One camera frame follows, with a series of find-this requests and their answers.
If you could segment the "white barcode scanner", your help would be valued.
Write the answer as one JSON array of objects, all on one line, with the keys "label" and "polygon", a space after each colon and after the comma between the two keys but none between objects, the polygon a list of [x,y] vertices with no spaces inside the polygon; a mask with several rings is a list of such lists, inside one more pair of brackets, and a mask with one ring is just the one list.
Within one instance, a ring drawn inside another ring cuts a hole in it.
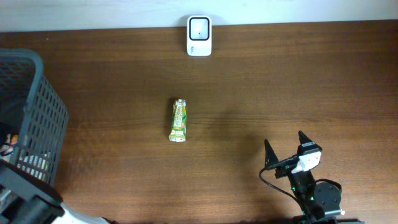
[{"label": "white barcode scanner", "polygon": [[187,54],[207,57],[212,52],[212,20],[209,16],[190,16],[187,19]]}]

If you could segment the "green juice carton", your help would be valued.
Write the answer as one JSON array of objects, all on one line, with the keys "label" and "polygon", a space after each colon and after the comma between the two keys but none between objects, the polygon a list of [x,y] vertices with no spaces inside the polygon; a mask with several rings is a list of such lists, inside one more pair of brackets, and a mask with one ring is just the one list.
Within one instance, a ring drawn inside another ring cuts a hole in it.
[{"label": "green juice carton", "polygon": [[185,142],[187,138],[187,111],[186,101],[177,99],[174,101],[172,126],[169,140],[172,142]]}]

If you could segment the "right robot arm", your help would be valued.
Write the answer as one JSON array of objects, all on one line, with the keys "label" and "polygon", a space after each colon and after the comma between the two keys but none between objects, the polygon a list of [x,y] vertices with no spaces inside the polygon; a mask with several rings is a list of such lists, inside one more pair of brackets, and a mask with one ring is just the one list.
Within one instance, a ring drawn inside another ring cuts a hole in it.
[{"label": "right robot arm", "polygon": [[[284,160],[278,159],[268,140],[264,141],[265,162],[259,171],[260,180],[299,205],[302,214],[293,217],[292,223],[361,223],[358,219],[337,219],[345,214],[340,208],[342,186],[330,179],[314,179],[311,170],[320,164],[323,149],[302,131],[298,138],[297,153]],[[287,177],[292,193],[266,181],[262,176],[266,170],[274,170],[277,179]]]}]

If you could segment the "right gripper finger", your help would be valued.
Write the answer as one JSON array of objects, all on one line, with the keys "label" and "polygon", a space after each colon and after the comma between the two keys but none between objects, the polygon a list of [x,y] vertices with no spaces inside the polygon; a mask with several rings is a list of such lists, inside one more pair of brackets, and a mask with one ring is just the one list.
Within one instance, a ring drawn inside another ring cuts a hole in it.
[{"label": "right gripper finger", "polygon": [[308,136],[306,136],[303,131],[300,130],[298,132],[298,136],[299,136],[299,141],[300,141],[301,145],[312,145],[313,144],[313,141]]},{"label": "right gripper finger", "polygon": [[266,169],[275,169],[279,163],[279,160],[267,139],[264,140],[265,147],[265,168]]}]

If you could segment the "grey plastic mesh basket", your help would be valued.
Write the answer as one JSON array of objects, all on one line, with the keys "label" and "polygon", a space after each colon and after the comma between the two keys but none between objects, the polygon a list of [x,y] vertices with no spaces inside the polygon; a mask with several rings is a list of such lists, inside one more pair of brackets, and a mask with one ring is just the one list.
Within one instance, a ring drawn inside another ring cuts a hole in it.
[{"label": "grey plastic mesh basket", "polygon": [[9,163],[16,166],[22,150],[35,156],[51,152],[50,181],[44,182],[53,185],[68,120],[41,57],[28,49],[1,49],[1,136],[19,136]]}]

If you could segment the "yellow white snack bag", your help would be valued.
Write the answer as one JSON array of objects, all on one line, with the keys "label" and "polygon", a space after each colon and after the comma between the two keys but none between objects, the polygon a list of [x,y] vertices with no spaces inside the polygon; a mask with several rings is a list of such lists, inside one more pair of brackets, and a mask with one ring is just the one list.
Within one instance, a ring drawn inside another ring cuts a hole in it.
[{"label": "yellow white snack bag", "polygon": [[[19,136],[16,134],[6,134],[5,136],[1,136],[2,161],[11,161],[11,157],[14,154],[14,149],[16,148],[18,139]],[[47,172],[49,171],[50,167],[50,162],[48,161],[50,155],[51,152],[45,152],[44,155],[35,156],[27,151],[22,150],[16,167],[40,180],[49,182],[50,175],[47,174]]]}]

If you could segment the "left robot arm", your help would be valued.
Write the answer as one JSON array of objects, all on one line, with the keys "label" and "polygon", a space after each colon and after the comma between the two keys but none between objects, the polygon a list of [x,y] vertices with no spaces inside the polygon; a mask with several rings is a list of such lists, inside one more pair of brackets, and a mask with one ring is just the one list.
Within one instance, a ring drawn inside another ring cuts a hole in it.
[{"label": "left robot arm", "polygon": [[111,221],[72,210],[49,184],[1,161],[1,223],[110,224]]}]

